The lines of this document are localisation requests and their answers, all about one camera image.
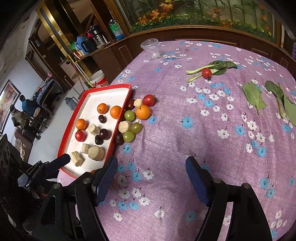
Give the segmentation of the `green grape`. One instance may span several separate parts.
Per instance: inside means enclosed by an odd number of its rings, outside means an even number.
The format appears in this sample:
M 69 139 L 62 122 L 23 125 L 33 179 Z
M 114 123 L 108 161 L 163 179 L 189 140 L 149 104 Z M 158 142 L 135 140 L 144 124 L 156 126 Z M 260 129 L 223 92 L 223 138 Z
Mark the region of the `green grape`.
M 123 140 L 127 143 L 132 142 L 135 139 L 135 134 L 132 131 L 127 131 L 122 134 Z

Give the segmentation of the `red tomato in tray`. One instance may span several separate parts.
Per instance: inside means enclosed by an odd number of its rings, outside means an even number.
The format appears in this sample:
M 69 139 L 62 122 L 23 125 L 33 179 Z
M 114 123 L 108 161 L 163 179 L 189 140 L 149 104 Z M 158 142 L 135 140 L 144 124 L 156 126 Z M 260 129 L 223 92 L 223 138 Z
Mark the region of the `red tomato in tray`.
M 82 130 L 75 132 L 75 139 L 79 142 L 84 142 L 86 140 L 86 134 Z

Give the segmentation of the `red rimmed white tray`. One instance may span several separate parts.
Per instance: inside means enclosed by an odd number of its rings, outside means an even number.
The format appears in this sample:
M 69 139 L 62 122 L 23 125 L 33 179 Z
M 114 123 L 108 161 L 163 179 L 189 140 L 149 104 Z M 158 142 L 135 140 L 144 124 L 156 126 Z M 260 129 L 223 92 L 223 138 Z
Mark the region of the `red rimmed white tray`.
M 131 95 L 132 86 L 130 84 L 109 85 L 83 92 L 67 124 L 57 153 L 57 156 L 61 156 L 62 154 L 71 154 L 76 151 L 82 157 L 83 163 L 80 166 L 76 166 L 73 161 L 70 161 L 61 168 L 61 171 L 70 177 L 78 178 L 85 172 L 91 172 L 103 167 L 107 158 L 113 153 L 115 136 L 118 134 L 118 125 L 124 116 L 125 108 Z M 121 113 L 117 120 L 110 115 L 110 109 L 115 105 L 121 107 Z M 101 114 L 106 117 L 106 123 L 99 121 L 98 117 Z M 79 142 L 75 139 L 75 132 L 78 131 L 76 122 L 80 118 L 88 122 L 88 127 L 84 130 L 86 134 L 86 140 L 84 142 Z M 95 125 L 99 129 L 105 128 L 110 132 L 110 138 L 104 140 L 103 144 L 100 145 L 105 151 L 102 161 L 94 161 L 88 157 L 88 154 L 81 152 L 83 144 L 95 145 L 95 135 L 89 132 L 89 126 L 91 125 Z

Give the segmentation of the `dark plum in tray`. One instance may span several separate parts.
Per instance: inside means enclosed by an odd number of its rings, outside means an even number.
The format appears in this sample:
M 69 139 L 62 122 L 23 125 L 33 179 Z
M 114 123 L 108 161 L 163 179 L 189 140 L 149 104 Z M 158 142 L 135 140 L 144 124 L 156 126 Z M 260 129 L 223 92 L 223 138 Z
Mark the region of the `dark plum in tray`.
M 108 140 L 110 138 L 110 132 L 109 130 L 102 128 L 99 132 L 99 136 L 103 140 Z

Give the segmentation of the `large orange in tray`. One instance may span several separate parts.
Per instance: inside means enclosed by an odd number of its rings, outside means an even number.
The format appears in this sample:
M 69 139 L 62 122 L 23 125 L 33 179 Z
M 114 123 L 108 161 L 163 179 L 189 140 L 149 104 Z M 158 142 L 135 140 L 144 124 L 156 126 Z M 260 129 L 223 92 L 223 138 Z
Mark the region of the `large orange in tray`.
M 80 118 L 77 122 L 76 122 L 76 128 L 79 131 L 84 131 L 86 128 L 88 127 L 88 122 L 82 118 Z

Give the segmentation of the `wrinkled date in tray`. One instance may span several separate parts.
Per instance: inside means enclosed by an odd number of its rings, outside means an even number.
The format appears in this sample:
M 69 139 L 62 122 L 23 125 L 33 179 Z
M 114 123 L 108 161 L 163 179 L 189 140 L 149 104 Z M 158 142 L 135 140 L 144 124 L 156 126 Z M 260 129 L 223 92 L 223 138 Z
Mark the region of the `wrinkled date in tray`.
M 106 117 L 105 117 L 104 115 L 102 115 L 102 114 L 99 115 L 98 119 L 99 119 L 99 121 L 100 121 L 101 123 L 106 123 L 106 121 L 107 121 Z

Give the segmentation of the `orange at tray edge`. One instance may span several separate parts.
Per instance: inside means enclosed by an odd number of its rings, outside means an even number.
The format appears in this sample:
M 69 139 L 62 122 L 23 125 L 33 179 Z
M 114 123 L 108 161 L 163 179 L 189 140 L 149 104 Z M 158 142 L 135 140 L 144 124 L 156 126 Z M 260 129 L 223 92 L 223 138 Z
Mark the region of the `orange at tray edge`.
M 115 105 L 110 109 L 111 117 L 116 119 L 116 120 L 119 118 L 120 113 L 121 113 L 121 107 L 120 106 Z

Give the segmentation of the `orange mandarin on cloth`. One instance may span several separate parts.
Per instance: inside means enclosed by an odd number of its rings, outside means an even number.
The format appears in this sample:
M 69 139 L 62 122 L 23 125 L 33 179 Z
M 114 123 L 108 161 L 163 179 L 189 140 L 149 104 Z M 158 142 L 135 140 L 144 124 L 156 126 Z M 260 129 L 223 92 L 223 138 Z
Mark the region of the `orange mandarin on cloth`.
M 151 116 L 151 113 L 152 112 L 147 105 L 140 105 L 135 111 L 136 117 L 140 120 L 148 119 Z

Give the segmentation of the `purple floral tablecloth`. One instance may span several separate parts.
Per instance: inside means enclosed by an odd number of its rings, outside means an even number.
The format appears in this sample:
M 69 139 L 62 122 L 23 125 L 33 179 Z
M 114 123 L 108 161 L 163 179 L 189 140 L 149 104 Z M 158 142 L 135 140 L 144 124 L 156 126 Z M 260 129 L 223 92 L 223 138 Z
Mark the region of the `purple floral tablecloth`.
M 201 42 L 161 42 L 160 59 L 140 53 L 114 80 L 133 87 L 134 97 L 158 102 L 142 131 L 116 150 L 118 172 L 97 213 L 110 240 L 194 240 L 205 217 L 185 170 L 194 156 L 225 183 L 251 184 L 273 240 L 295 221 L 295 126 L 280 116 L 267 80 L 280 83 L 295 101 L 289 71 L 237 47 Z M 186 70 L 213 61 L 238 68 L 187 83 Z M 258 116 L 242 90 L 253 82 L 267 107 Z

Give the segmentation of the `red tomato on cloth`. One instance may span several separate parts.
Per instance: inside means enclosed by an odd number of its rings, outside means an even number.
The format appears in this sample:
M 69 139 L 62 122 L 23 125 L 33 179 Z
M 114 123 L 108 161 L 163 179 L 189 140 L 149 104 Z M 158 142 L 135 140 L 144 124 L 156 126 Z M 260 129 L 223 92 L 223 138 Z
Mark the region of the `red tomato on cloth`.
M 153 106 L 157 102 L 158 102 L 157 98 L 152 94 L 148 94 L 142 99 L 142 103 L 147 106 Z

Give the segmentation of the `white red bucket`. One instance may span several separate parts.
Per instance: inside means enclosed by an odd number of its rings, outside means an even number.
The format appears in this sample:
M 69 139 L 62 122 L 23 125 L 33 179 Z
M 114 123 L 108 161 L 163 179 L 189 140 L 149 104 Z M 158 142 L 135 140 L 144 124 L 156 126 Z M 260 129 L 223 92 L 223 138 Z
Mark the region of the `white red bucket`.
M 95 72 L 89 79 L 94 88 L 104 87 L 109 85 L 109 82 L 102 70 Z

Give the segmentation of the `green leaf middle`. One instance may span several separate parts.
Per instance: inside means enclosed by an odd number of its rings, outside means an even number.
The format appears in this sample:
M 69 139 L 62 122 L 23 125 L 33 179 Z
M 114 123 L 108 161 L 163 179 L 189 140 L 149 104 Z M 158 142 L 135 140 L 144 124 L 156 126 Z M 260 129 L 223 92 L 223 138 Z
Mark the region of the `green leaf middle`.
M 260 110 L 267 107 L 262 98 L 262 91 L 251 81 L 244 83 L 242 90 L 246 96 L 247 101 L 255 106 L 258 116 L 260 116 Z

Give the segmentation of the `green leaf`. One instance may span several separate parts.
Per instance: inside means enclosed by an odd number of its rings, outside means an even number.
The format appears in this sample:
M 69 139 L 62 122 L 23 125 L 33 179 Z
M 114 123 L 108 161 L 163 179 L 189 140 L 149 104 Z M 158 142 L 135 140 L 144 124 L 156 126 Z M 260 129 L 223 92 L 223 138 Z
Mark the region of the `green leaf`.
M 255 106 L 258 116 L 260 116 L 260 110 L 267 107 L 262 98 L 262 91 L 251 81 L 244 83 L 242 90 L 246 96 L 247 101 Z
M 280 83 L 275 84 L 274 82 L 267 80 L 264 86 L 267 91 L 271 91 L 276 97 L 280 116 L 282 118 L 287 118 L 290 123 L 295 126 L 295 104 L 285 95 Z

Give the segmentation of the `small tomato with greens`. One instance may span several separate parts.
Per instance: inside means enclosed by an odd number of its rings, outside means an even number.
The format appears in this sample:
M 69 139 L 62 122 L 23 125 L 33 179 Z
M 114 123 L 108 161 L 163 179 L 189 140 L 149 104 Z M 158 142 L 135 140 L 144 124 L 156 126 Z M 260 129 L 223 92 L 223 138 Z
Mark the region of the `small tomato with greens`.
M 207 80 L 210 80 L 211 77 L 212 77 L 212 72 L 209 68 L 204 68 L 202 70 L 202 76 L 203 78 L 207 79 Z

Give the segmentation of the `green leaf right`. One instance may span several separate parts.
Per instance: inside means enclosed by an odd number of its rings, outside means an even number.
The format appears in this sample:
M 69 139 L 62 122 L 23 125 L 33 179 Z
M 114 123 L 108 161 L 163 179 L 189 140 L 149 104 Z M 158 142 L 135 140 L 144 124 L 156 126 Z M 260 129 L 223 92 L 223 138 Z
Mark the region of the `green leaf right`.
M 287 118 L 290 123 L 295 126 L 295 104 L 285 95 L 280 83 L 275 84 L 274 82 L 267 80 L 264 86 L 267 91 L 271 91 L 276 97 L 280 116 L 282 118 Z

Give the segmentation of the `bok choy stem leaf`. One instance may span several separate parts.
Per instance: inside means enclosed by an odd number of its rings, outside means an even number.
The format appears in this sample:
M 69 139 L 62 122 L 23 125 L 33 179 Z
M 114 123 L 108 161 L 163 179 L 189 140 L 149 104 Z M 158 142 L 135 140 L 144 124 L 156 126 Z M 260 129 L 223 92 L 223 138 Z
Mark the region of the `bok choy stem leaf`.
M 238 65 L 231 61 L 217 60 L 195 70 L 186 70 L 186 74 L 191 75 L 191 77 L 187 78 L 187 83 L 191 83 L 196 79 L 202 77 L 202 70 L 204 68 L 209 68 L 213 76 L 213 75 L 223 75 L 227 71 L 227 69 L 231 69 L 231 68 L 237 69 Z

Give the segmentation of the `blue detergent bottle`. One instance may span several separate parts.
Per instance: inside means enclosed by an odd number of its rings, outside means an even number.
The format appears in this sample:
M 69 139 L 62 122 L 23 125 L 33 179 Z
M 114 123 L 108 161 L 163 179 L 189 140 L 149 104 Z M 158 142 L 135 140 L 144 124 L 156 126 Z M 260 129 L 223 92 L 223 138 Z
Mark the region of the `blue detergent bottle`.
M 82 45 L 81 45 L 81 43 L 82 43 L 84 40 L 86 40 L 86 37 L 85 37 L 85 36 L 78 36 L 78 37 L 76 38 L 76 47 L 77 47 L 80 51 L 82 51 L 82 53 L 83 53 L 84 55 L 88 55 L 89 52 L 85 51 L 85 50 L 83 49 Z

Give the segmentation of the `steel thermos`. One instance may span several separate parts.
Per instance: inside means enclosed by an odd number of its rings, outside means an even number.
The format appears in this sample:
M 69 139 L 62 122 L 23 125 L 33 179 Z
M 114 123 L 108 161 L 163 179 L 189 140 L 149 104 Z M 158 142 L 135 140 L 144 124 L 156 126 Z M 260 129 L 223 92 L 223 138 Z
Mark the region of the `steel thermos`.
M 89 29 L 89 33 L 95 40 L 98 49 L 103 48 L 108 43 L 107 39 L 104 37 L 102 31 L 100 30 L 99 25 L 91 26 Z

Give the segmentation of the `clear plastic cup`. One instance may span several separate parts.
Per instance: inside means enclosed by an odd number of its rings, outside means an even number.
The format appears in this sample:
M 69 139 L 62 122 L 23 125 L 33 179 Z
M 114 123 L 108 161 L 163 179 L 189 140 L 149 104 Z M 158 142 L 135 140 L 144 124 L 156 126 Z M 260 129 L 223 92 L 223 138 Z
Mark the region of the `clear plastic cup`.
M 151 60 L 159 59 L 159 41 L 156 38 L 151 38 L 143 41 L 140 47 L 145 52 L 146 56 Z

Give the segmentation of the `green water bottle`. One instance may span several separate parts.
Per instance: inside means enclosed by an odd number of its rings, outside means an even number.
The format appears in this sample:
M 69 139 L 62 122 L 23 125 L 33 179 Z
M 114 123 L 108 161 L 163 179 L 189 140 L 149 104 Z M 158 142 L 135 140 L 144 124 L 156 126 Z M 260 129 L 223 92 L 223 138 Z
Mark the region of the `green water bottle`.
M 118 22 L 115 19 L 112 19 L 109 21 L 109 27 L 118 41 L 125 38 L 125 35 L 124 35 L 120 25 L 118 24 Z

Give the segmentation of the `flower mural panel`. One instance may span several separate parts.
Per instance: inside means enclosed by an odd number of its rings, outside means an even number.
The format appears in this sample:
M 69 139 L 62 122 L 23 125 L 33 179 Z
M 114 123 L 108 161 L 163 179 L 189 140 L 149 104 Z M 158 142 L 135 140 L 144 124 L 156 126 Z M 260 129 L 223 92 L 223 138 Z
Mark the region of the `flower mural panel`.
M 232 28 L 269 41 L 276 36 L 276 20 L 257 1 L 133 0 L 116 1 L 133 33 L 178 25 Z

